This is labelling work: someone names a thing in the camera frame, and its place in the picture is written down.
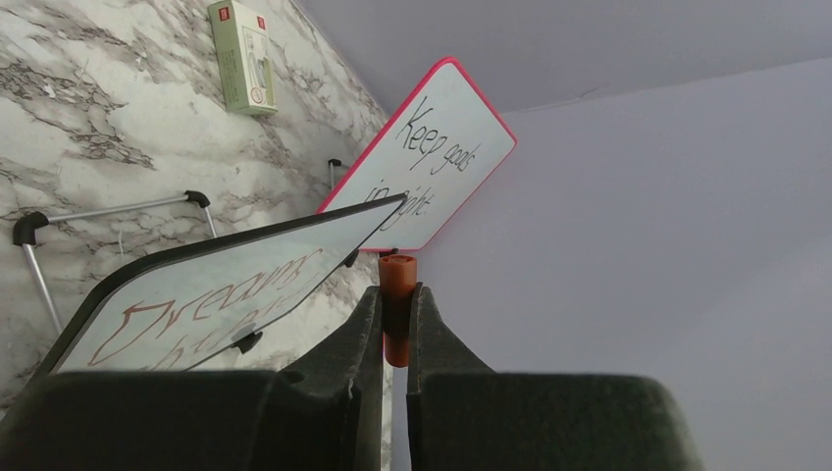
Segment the orange cylinder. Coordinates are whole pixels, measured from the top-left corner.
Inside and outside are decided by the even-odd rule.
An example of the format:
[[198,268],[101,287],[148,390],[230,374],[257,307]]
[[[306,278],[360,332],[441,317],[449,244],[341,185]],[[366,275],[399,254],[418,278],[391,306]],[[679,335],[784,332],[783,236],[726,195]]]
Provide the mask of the orange cylinder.
[[379,286],[382,294],[382,330],[385,358],[392,366],[408,363],[410,301],[417,284],[416,259],[407,255],[379,258]]

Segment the pink-framed whiteboard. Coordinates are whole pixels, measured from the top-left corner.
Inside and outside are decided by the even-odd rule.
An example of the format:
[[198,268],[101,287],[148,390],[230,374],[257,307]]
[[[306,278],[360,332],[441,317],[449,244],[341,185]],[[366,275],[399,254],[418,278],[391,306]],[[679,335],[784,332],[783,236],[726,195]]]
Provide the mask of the pink-framed whiteboard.
[[446,57],[410,92],[318,212],[404,192],[405,204],[361,248],[418,250],[516,143],[459,61]]

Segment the small cardboard box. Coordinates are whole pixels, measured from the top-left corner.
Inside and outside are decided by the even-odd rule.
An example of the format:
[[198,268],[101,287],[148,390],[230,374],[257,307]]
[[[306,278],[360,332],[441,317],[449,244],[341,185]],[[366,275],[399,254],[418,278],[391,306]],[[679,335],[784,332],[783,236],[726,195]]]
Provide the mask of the small cardboard box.
[[238,2],[208,7],[226,110],[244,115],[276,113],[266,19]]

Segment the white wall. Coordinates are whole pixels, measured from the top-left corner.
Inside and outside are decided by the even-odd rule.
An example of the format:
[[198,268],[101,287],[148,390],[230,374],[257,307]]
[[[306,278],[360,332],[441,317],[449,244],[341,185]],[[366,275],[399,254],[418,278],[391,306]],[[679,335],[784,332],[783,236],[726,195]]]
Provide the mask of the white wall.
[[496,369],[658,378],[708,469],[828,470],[830,83],[825,60],[508,114],[516,151],[420,278]]
[[455,55],[502,112],[832,57],[828,0],[297,0],[391,112]]

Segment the marble countertop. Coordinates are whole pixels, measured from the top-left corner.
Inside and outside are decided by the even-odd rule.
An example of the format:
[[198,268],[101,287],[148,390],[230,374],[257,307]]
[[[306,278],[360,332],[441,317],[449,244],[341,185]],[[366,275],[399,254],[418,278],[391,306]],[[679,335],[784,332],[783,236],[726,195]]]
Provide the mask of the marble countertop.
[[[210,197],[220,235],[294,219],[312,214],[328,194],[327,161],[351,163],[384,123],[372,97],[287,0],[242,1],[269,22],[280,112],[227,113],[210,3],[0,0],[0,409],[56,338],[11,242],[22,215],[195,189]],[[208,236],[196,206],[173,205],[47,227],[36,254],[66,324],[117,268]],[[376,280],[374,267],[362,255],[268,328],[254,350],[227,351],[204,366],[282,368],[340,325]],[[385,404],[389,449],[389,394]]]

